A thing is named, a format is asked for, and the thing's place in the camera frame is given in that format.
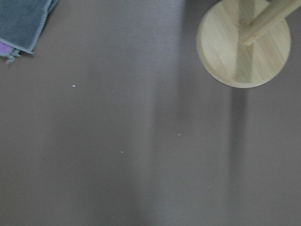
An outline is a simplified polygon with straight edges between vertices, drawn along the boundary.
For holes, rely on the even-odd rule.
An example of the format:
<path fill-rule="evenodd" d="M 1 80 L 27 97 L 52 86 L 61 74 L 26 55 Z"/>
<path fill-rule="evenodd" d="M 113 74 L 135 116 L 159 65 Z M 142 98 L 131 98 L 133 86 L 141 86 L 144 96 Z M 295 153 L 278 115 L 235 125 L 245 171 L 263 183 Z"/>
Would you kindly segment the grey cleaning cloth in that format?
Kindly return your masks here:
<path fill-rule="evenodd" d="M 0 41 L 13 47 L 7 58 L 20 51 L 31 54 L 57 0 L 2 0 L 0 2 Z"/>

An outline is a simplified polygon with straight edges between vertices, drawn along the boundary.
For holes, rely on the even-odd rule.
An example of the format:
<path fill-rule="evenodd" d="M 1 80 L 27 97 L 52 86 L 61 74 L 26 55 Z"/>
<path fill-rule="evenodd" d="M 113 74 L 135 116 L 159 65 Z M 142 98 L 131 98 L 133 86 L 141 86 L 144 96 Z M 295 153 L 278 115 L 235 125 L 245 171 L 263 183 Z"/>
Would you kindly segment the purple cleaning cloth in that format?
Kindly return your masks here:
<path fill-rule="evenodd" d="M 0 55 L 2 57 L 9 56 L 13 50 L 14 50 L 13 47 L 11 47 L 3 42 L 0 42 Z"/>

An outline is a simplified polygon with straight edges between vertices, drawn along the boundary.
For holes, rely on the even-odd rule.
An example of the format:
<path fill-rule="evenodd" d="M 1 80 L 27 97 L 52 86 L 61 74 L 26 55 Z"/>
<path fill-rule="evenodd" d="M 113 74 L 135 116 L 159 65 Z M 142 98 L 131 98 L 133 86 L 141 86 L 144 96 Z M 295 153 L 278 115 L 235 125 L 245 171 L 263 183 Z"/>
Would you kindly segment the wooden mug tree stand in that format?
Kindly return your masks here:
<path fill-rule="evenodd" d="M 253 88 L 273 79 L 291 51 L 286 17 L 298 0 L 221 0 L 202 17 L 198 57 L 208 73 L 235 88 Z"/>

